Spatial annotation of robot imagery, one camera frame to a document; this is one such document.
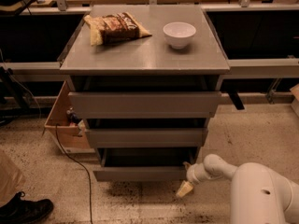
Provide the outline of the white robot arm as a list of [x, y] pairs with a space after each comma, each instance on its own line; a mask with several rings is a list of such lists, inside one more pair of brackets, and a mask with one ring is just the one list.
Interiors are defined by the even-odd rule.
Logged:
[[255, 162], [234, 166], [215, 154], [184, 165], [178, 197], [206, 180], [226, 178], [231, 181], [231, 224], [299, 224], [299, 185], [272, 169]]

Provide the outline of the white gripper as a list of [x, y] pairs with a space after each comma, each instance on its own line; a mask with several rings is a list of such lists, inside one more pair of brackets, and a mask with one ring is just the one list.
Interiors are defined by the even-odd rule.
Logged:
[[196, 163], [191, 165], [188, 162], [183, 162], [184, 168], [187, 171], [186, 177], [188, 181], [183, 181], [176, 193], [176, 196], [183, 198], [190, 193], [194, 185], [198, 185], [200, 182], [206, 181], [206, 170], [203, 163]]

